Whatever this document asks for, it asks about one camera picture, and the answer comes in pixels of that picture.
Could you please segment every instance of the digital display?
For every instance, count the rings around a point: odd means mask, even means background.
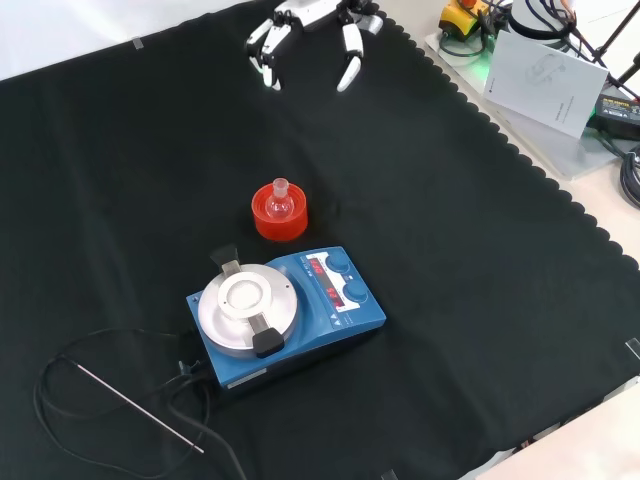
[[[311,264],[311,268],[318,278],[318,282],[320,283],[322,288],[324,288],[324,291],[327,293],[327,296],[331,300],[331,303],[333,303],[333,306],[336,308],[344,307],[342,298],[340,298],[340,295],[338,295],[335,286],[333,285],[333,283],[331,283],[327,272],[325,272],[324,268],[322,268],[322,264],[318,261],[317,258],[309,259],[309,263]]]

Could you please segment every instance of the white surface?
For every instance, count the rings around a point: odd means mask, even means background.
[[[580,138],[607,73],[600,66],[501,32],[484,97]]]
[[[246,0],[5,0],[0,80],[155,33]]]
[[[640,480],[640,386],[612,398],[478,480]]]

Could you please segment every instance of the black cloth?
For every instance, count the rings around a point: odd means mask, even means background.
[[[456,479],[637,371],[624,345],[640,336],[637,264],[594,219],[390,20],[365,35],[345,94],[333,24],[282,57],[282,92],[264,89],[243,43],[273,6],[0,84],[3,479],[122,478],[48,441],[36,375],[95,329],[193,328],[185,297],[230,241],[245,263],[342,245],[388,317],[362,345],[214,407],[251,480]],[[250,210],[278,176],[310,205],[308,231],[284,245]],[[187,354],[202,351],[118,336],[74,357],[135,396]],[[113,404],[69,367],[49,388],[69,408]],[[163,401],[145,405],[168,419]],[[70,446],[150,473],[185,448],[128,409],[51,417]],[[235,478],[222,448],[205,450],[173,478]]]

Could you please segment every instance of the black cable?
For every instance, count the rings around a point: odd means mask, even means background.
[[[139,478],[142,480],[157,480],[157,479],[161,479],[164,478],[168,475],[170,475],[171,473],[173,473],[176,469],[178,469],[189,457],[189,455],[191,455],[191,453],[193,452],[193,448],[189,448],[189,450],[187,450],[180,459],[178,459],[178,461],[176,461],[173,465],[169,466],[169,468],[157,473],[157,474],[143,474],[140,472],[136,472],[134,470],[122,467],[120,465],[115,465],[115,464],[111,464],[111,463],[107,463],[107,462],[101,462],[99,460],[87,457],[85,455],[82,455],[74,450],[71,450],[70,448],[64,446],[60,440],[58,439],[58,437],[56,436],[55,432],[53,431],[53,429],[51,428],[51,425],[49,425],[49,421],[47,420],[46,414],[45,414],[45,405],[49,406],[49,405],[53,405],[53,409],[55,411],[57,411],[58,413],[62,413],[65,416],[71,417],[71,418],[79,418],[79,419],[88,419],[88,418],[97,418],[99,416],[103,416],[106,415],[108,413],[112,413],[113,411],[121,408],[122,406],[126,405],[119,405],[118,407],[109,409],[108,411],[104,411],[104,412],[100,412],[98,414],[95,415],[91,415],[91,416],[84,416],[84,415],[80,415],[80,414],[76,414],[73,412],[69,412],[68,410],[62,409],[60,407],[58,407],[57,405],[53,404],[52,402],[50,402],[50,400],[48,400],[48,398],[46,397],[46,395],[43,395],[43,387],[46,384],[46,378],[47,378],[47,374],[50,370],[50,368],[56,364],[57,362],[60,361],[64,361],[64,362],[68,362],[72,365],[77,365],[77,362],[75,360],[70,359],[69,357],[67,357],[65,355],[65,352],[70,349],[71,347],[77,345],[80,342],[83,342],[89,338],[92,337],[96,337],[96,336],[100,336],[100,335],[104,335],[104,334],[111,334],[111,333],[122,333],[122,332],[126,332],[126,333],[134,333],[134,334],[142,334],[142,335],[155,335],[155,336],[160,336],[160,337],[172,337],[172,338],[179,338],[182,337],[183,335],[179,335],[179,334],[171,334],[171,333],[160,333],[160,332],[152,332],[152,331],[148,331],[148,330],[143,330],[143,329],[137,329],[137,328],[107,328],[107,329],[103,329],[103,330],[98,330],[96,332],[92,332],[88,335],[85,335],[83,337],[79,337],[71,342],[69,342],[59,353],[57,353],[56,355],[54,355],[52,358],[49,359],[49,361],[47,362],[47,364],[45,365],[45,367],[40,371],[40,373],[38,374],[38,377],[36,379],[36,383],[33,387],[33,409],[34,412],[36,414],[36,419],[38,420],[38,422],[40,423],[40,426],[43,428],[43,430],[45,431],[45,433],[47,434],[47,436],[49,437],[49,439],[53,442],[53,444],[55,446],[57,446],[60,450],[62,450],[64,453],[66,453],[67,455],[72,456],[73,458],[80,460],[82,462],[88,463],[90,465],[94,465],[94,466],[98,466],[98,467],[102,467],[102,468],[106,468],[109,470],[114,470],[120,473],[125,473],[127,475],[130,475],[132,477],[135,478]],[[141,398],[146,398],[150,395],[153,395],[154,393],[158,393],[160,391],[162,391],[162,389],[166,388],[169,384],[171,384],[173,381],[175,381],[177,378],[180,377],[185,377],[185,375],[179,375],[177,377],[172,378],[171,380],[169,380],[168,382],[163,383],[162,385],[160,385],[159,387],[153,389],[151,392],[147,392],[145,395],[143,395]],[[203,418],[203,422],[206,424],[209,421],[209,414],[210,414],[210,408],[211,408],[211,398],[209,396],[209,392],[208,390],[205,388],[205,413],[204,413],[204,418]],[[195,444],[197,445],[198,442],[200,442],[203,438],[203,434],[199,433],[198,437],[195,440]]]
[[[489,11],[491,11],[491,8],[493,7],[495,8],[500,8],[502,10],[509,10],[509,6],[502,6],[500,5],[502,2],[504,2],[504,0],[498,0],[497,2],[492,2],[491,0],[482,0],[483,3],[489,5]]]
[[[444,46],[444,42],[448,38],[449,38],[449,34],[447,32],[442,32],[442,35],[440,35],[440,42],[439,42],[440,50],[442,50],[444,53],[446,53],[448,55],[452,55],[454,57],[461,57],[461,58],[477,57],[478,55],[482,55],[482,53],[486,49],[486,45],[485,45],[485,42],[483,40],[482,48],[480,50],[478,50],[477,52],[471,52],[471,53],[453,52],[453,51],[449,50],[447,47]]]
[[[547,21],[546,18],[544,18],[542,15],[540,15],[536,11],[536,9],[531,6],[531,2],[529,0],[524,0],[524,1],[527,4],[527,7],[529,8],[529,11],[531,12],[531,14],[534,17],[536,17],[541,23],[543,23],[544,25],[549,27],[549,30],[551,30],[552,32],[558,32],[558,29],[556,27],[554,27],[549,21]]]
[[[638,169],[640,169],[640,161],[638,160],[640,145],[631,152],[625,153],[616,146],[606,132],[599,131],[597,138],[607,150],[622,159],[620,186],[629,201],[637,208],[640,208],[640,173],[638,172]]]
[[[229,457],[231,458],[231,461],[233,462],[233,466],[236,469],[236,472],[238,473],[238,477],[240,478],[240,480],[247,480],[247,476],[244,473],[244,470],[242,469],[242,465],[240,465],[240,461],[238,460],[238,457],[236,456],[236,452],[233,450],[233,448],[231,447],[231,445],[229,445],[229,443],[217,432],[211,430],[208,426],[207,426],[207,422],[199,422],[193,418],[191,418],[188,415],[185,415],[184,413],[182,413],[180,410],[178,410],[175,405],[174,405],[174,401],[177,398],[177,396],[182,393],[187,387],[194,385],[198,382],[200,382],[202,380],[202,378],[192,378],[187,380],[185,383],[183,383],[182,385],[180,385],[180,387],[178,387],[169,397],[169,401],[167,402],[167,407],[169,409],[169,411],[175,415],[177,418],[179,418],[180,420],[182,420],[185,423],[188,423],[189,425],[191,425],[192,427],[197,428],[198,430],[200,430],[201,434],[206,434],[208,436],[210,436],[211,438],[213,438],[216,442],[218,442],[220,445],[222,445],[226,450],[227,453],[229,454]]]

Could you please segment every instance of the power cord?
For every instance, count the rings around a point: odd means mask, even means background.
[[[451,55],[453,57],[460,57],[460,58],[477,57],[478,55],[482,55],[484,53],[484,51],[486,50],[486,42],[485,42],[484,35],[483,35],[482,36],[482,48],[480,50],[478,50],[476,52],[469,52],[469,53],[454,52],[452,50],[449,50],[447,47],[445,47],[445,42],[449,39],[450,36],[451,35],[448,32],[442,32],[442,35],[440,35],[440,41],[439,41],[440,50],[442,50],[447,55]]]
[[[107,329],[103,329],[103,330],[98,330],[92,333],[89,333],[88,335],[85,335],[83,337],[77,338],[71,342],[69,342],[67,345],[65,345],[56,355],[54,355],[52,358],[50,358],[47,362],[47,364],[45,365],[45,367],[40,371],[36,383],[34,385],[33,388],[33,409],[35,411],[36,414],[36,418],[38,420],[38,422],[40,423],[40,425],[42,426],[43,430],[45,431],[45,433],[47,434],[47,436],[49,437],[49,439],[53,442],[53,444],[55,446],[57,446],[60,450],[62,450],[64,453],[66,453],[67,455],[72,456],[73,458],[80,460],[82,462],[88,463],[90,465],[94,465],[94,466],[98,466],[98,467],[102,467],[102,468],[106,468],[109,470],[114,470],[120,473],[125,473],[127,475],[130,475],[132,477],[135,478],[139,478],[142,480],[157,480],[157,479],[161,479],[161,478],[165,478],[168,475],[170,475],[171,473],[173,473],[176,469],[178,469],[188,458],[189,455],[191,455],[191,453],[193,452],[193,448],[190,448],[189,450],[187,450],[182,457],[175,462],[173,465],[169,466],[169,468],[156,473],[156,474],[144,474],[144,473],[140,473],[125,467],[122,467],[120,465],[116,465],[116,464],[112,464],[112,463],[107,463],[107,462],[102,462],[100,460],[96,460],[94,458],[90,458],[88,456],[85,456],[81,453],[78,453],[68,447],[66,447],[65,445],[62,444],[62,442],[60,441],[60,439],[57,437],[57,435],[55,434],[55,432],[53,431],[53,429],[51,428],[51,425],[49,424],[49,421],[47,420],[47,416],[46,416],[46,412],[45,412],[45,407],[50,408],[51,410],[55,411],[56,413],[63,415],[65,417],[74,419],[74,420],[91,420],[91,419],[96,419],[96,418],[100,418],[103,417],[105,415],[111,414],[121,408],[123,408],[125,405],[127,405],[126,403],[122,403],[120,405],[118,405],[117,407],[114,408],[110,408],[101,412],[98,412],[96,414],[91,414],[91,415],[86,415],[86,414],[79,414],[76,412],[72,412],[70,410],[64,409],[58,405],[56,405],[54,402],[51,401],[50,397],[47,394],[47,390],[46,390],[46,384],[47,384],[47,377],[50,373],[51,368],[60,362],[66,362],[69,363],[71,365],[77,365],[77,362],[73,359],[71,359],[70,357],[68,357],[66,355],[66,352],[68,352],[72,347],[78,345],[79,343],[82,343],[90,338],[94,338],[94,337],[99,337],[99,336],[103,336],[103,335],[109,335],[109,334],[114,334],[114,333],[129,333],[129,334],[137,334],[137,335],[148,335],[148,336],[158,336],[158,337],[162,337],[162,338],[180,338],[183,335],[179,335],[179,334],[172,334],[172,333],[160,333],[160,332],[153,332],[153,331],[149,331],[149,330],[143,330],[143,329],[138,329],[138,328],[107,328]],[[188,372],[188,373],[181,373],[180,375],[177,375],[175,377],[173,377],[172,379],[164,382],[162,385],[159,385],[158,387],[152,389],[151,391],[143,394],[142,396],[138,397],[137,400],[142,400],[145,398],[148,398],[152,395],[156,395],[158,393],[161,393],[163,390],[165,390],[169,385],[173,384],[176,380],[178,379],[189,379],[191,380],[194,377],[194,374]],[[203,391],[205,394],[205,412],[203,415],[203,424],[207,424],[209,421],[209,416],[210,416],[210,409],[211,409],[211,398],[209,395],[209,391],[206,389],[206,387],[203,387]],[[198,434],[196,440],[195,440],[195,444],[197,445],[203,438],[204,434],[201,432]]]
[[[205,420],[204,422],[199,422],[197,420],[195,420],[194,418],[184,414],[183,412],[181,412],[180,410],[178,410],[175,407],[175,400],[178,397],[178,395],[180,395],[180,393],[182,393],[183,391],[185,391],[186,388],[197,384],[198,382],[202,381],[202,378],[191,378],[189,380],[187,380],[186,382],[184,382],[182,385],[180,385],[180,387],[178,387],[177,390],[175,390],[171,396],[169,397],[169,401],[167,402],[167,407],[169,409],[169,411],[176,416],[177,418],[179,418],[180,420],[182,420],[185,423],[188,423],[189,425],[191,425],[192,427],[197,428],[198,430],[200,430],[200,435],[205,434],[208,435],[209,437],[213,438],[216,442],[218,442],[220,445],[222,445],[226,450],[227,453],[229,454],[229,457],[231,458],[231,461],[233,462],[233,466],[238,474],[238,478],[240,478],[240,480],[247,480],[247,476],[244,473],[244,470],[242,469],[242,465],[240,464],[240,461],[238,460],[238,457],[236,456],[236,452],[233,450],[233,448],[231,447],[231,445],[229,445],[229,443],[222,438],[222,436],[211,430],[208,426],[207,426],[207,421]]]
[[[598,132],[598,140],[614,155],[622,159],[620,167],[620,186],[629,201],[640,208],[640,145],[630,152],[624,152],[616,146],[606,132]]]

